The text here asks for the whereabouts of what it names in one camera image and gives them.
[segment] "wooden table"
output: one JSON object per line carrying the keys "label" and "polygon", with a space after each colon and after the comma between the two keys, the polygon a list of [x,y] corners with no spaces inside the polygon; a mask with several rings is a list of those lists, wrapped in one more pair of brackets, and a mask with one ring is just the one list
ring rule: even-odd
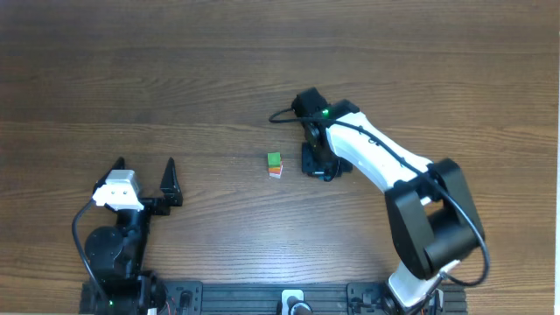
{"label": "wooden table", "polygon": [[[268,116],[315,86],[403,147],[463,168],[493,258],[477,314],[550,314],[557,1],[3,1],[0,311],[77,312],[70,223],[117,157],[185,204],[145,265],[207,283],[347,283],[396,268],[382,194],[300,171],[302,128]],[[281,179],[265,154],[283,154]],[[98,208],[80,237],[115,216]],[[480,253],[456,272],[474,279]]]}

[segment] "robotic arm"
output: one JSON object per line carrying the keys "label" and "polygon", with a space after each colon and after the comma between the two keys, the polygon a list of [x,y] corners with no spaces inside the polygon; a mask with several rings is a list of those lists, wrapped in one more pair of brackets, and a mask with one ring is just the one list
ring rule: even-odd
{"label": "robotic arm", "polygon": [[[302,123],[307,140],[302,146],[303,172],[331,181],[356,166],[385,194],[393,243],[402,259],[387,282],[388,299],[395,306],[388,313],[415,312],[479,246],[467,221],[484,237],[459,166],[450,159],[434,164],[410,153],[376,129],[350,101],[330,105],[315,88],[299,94],[291,109],[298,119],[275,120],[277,113],[270,121]],[[430,180],[461,205],[466,217],[446,200],[440,210],[426,214],[424,206],[443,197]]]}

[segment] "black cable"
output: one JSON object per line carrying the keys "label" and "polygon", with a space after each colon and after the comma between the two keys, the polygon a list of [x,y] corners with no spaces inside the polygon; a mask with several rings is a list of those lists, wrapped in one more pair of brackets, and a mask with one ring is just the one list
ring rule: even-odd
{"label": "black cable", "polygon": [[482,237],[479,230],[474,225],[471,218],[469,218],[469,216],[465,213],[465,210],[463,210],[461,205],[459,203],[457,203],[457,201],[452,196],[450,196],[449,193],[440,184],[438,184],[435,180],[430,178],[426,173],[418,170],[416,167],[414,167],[413,165],[408,163],[404,159],[404,157],[401,157],[398,154],[396,154],[396,152],[394,152],[393,149],[391,149],[388,145],[386,145],[382,140],[380,140],[377,136],[374,136],[371,132],[363,129],[363,127],[361,127],[361,126],[354,126],[351,123],[340,122],[340,121],[334,120],[334,119],[316,118],[316,117],[298,117],[298,118],[291,118],[291,119],[275,119],[277,116],[281,115],[282,113],[286,113],[286,112],[289,112],[291,110],[292,110],[292,108],[287,108],[287,109],[283,109],[283,110],[280,110],[280,111],[272,114],[269,117],[269,122],[271,122],[271,123],[295,123],[295,122],[298,122],[298,123],[323,123],[323,124],[326,124],[326,125],[338,124],[340,126],[344,126],[344,127],[349,128],[349,129],[356,130],[359,133],[363,133],[366,136],[368,136],[370,138],[370,140],[372,140],[375,144],[380,145],[383,149],[385,149],[385,151],[389,155],[391,155],[391,157],[395,158],[395,160],[397,162],[399,162],[402,166],[405,166],[409,170],[413,171],[414,173],[416,173],[416,175],[418,175],[418,177],[424,179],[430,186],[434,187],[436,189],[436,191],[442,196],[442,198],[445,201],[449,202],[455,209],[457,209],[459,214],[461,214],[461,216],[465,219],[467,225],[469,226],[469,228],[474,233],[474,237],[476,238],[477,242],[479,243],[480,249],[482,250],[482,255],[484,257],[484,269],[482,270],[482,275],[479,277],[479,279],[477,279],[473,282],[461,281],[461,280],[458,280],[457,278],[455,278],[451,275],[447,275],[447,274],[445,276],[449,280],[454,282],[455,284],[459,284],[459,285],[462,285],[462,286],[470,286],[470,287],[482,284],[487,279],[488,272],[490,270],[490,254],[488,253],[487,244],[484,242],[484,238]]}
{"label": "black cable", "polygon": [[73,217],[73,221],[72,221],[72,236],[73,236],[73,241],[76,243],[76,248],[78,249],[78,254],[80,254],[80,258],[81,260],[84,262],[84,265],[86,266],[86,270],[87,273],[89,274],[89,277],[91,277],[91,282],[94,284],[95,289],[99,292],[99,295],[101,296],[101,299],[107,304],[109,305],[109,299],[107,298],[107,295],[105,294],[105,291],[103,290],[103,288],[101,287],[101,285],[99,284],[99,281],[97,281],[97,278],[94,275],[94,272],[91,270],[91,267],[89,266],[89,262],[88,262],[88,258],[86,257],[86,253],[84,253],[84,249],[81,247],[81,243],[80,243],[80,237],[78,236],[78,221],[80,220],[81,216],[94,204],[94,200],[91,199],[77,214],[76,216]]}

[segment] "wood grain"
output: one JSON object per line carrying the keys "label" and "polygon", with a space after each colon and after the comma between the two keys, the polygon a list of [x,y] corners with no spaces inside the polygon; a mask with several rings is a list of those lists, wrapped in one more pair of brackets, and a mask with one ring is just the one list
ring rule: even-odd
{"label": "wood grain", "polygon": [[[557,32],[557,1],[2,2],[0,312],[77,312],[70,223],[118,156],[154,194],[176,160],[185,204],[153,220],[146,256],[163,277],[386,278],[398,257],[382,195],[358,172],[307,178],[301,128],[267,123],[315,86],[460,163],[493,258],[471,313],[552,313]],[[91,211],[80,236],[114,219]]]}

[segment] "green block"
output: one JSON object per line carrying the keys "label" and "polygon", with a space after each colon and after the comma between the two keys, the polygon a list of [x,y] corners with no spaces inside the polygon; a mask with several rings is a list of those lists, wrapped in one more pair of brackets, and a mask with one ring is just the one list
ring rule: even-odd
{"label": "green block", "polygon": [[282,158],[279,152],[269,153],[269,167],[280,167]]}

